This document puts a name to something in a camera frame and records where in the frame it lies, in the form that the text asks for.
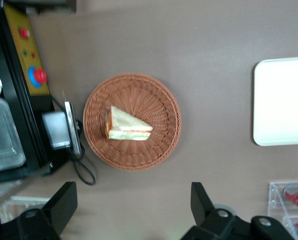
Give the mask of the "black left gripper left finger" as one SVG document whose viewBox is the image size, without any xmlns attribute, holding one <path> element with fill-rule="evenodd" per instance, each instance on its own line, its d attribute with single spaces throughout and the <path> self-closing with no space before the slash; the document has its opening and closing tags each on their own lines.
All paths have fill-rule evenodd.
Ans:
<svg viewBox="0 0 298 240">
<path fill-rule="evenodd" d="M 66 182 L 45 205 L 32 206 L 6 223 L 0 219 L 0 240 L 59 240 L 77 206 L 77 185 Z"/>
</svg>

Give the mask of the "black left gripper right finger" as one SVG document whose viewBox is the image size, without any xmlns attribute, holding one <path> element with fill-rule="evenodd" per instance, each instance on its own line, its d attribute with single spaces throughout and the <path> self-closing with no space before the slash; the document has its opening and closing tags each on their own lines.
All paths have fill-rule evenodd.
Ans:
<svg viewBox="0 0 298 240">
<path fill-rule="evenodd" d="M 200 182 L 191 184 L 191 211 L 196 222 L 183 240 L 291 240 L 276 219 L 254 216 L 246 222 L 224 208 L 216 208 Z"/>
</svg>

